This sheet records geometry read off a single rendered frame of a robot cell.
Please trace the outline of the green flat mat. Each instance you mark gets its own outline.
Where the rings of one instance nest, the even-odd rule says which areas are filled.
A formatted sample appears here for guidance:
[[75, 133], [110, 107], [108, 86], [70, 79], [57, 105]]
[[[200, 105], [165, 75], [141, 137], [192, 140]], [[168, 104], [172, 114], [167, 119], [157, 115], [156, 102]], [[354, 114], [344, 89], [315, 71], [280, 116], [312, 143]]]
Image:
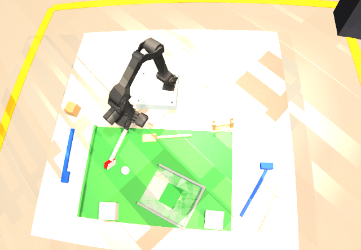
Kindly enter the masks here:
[[[223, 230], [219, 231], [231, 231], [232, 132], [129, 128], [115, 155], [116, 164], [107, 170], [104, 163], [115, 150], [123, 130], [97, 128], [81, 217], [98, 220], [100, 202], [113, 202], [119, 203], [118, 220], [105, 221], [179, 228], [137, 204], [144, 199], [142, 196], [154, 175], [177, 187], [185, 183], [187, 191], [193, 189], [189, 190], [191, 197], [189, 193], [186, 197], [189, 206], [194, 206], [198, 199], [201, 187], [165, 170], [160, 163], [206, 187], [186, 229], [213, 230], [204, 225], [206, 210], [214, 210], [224, 212]], [[191, 137], [143, 143], [143, 134]], [[128, 174], [122, 174], [123, 166], [129, 167]]]

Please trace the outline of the tan cube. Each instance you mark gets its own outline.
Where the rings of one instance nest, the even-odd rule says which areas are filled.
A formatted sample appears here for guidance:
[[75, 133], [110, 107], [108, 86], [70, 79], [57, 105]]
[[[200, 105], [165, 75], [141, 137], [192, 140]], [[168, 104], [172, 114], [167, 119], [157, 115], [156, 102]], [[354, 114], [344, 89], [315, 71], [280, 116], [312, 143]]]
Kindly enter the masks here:
[[66, 111], [66, 113], [68, 115], [71, 115], [74, 117], [78, 116], [78, 113], [80, 112], [80, 110], [81, 110], [81, 107], [79, 107], [78, 104], [70, 102], [70, 101], [68, 101], [68, 103], [64, 109], [64, 111]]

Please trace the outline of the white golf ball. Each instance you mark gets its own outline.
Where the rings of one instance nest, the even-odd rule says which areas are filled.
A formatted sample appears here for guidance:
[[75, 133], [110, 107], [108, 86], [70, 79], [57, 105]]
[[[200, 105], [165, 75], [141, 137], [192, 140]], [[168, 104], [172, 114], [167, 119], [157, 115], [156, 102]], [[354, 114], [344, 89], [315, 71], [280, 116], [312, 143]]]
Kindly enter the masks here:
[[123, 166], [121, 169], [122, 174], [128, 174], [130, 171], [129, 167], [127, 166]]

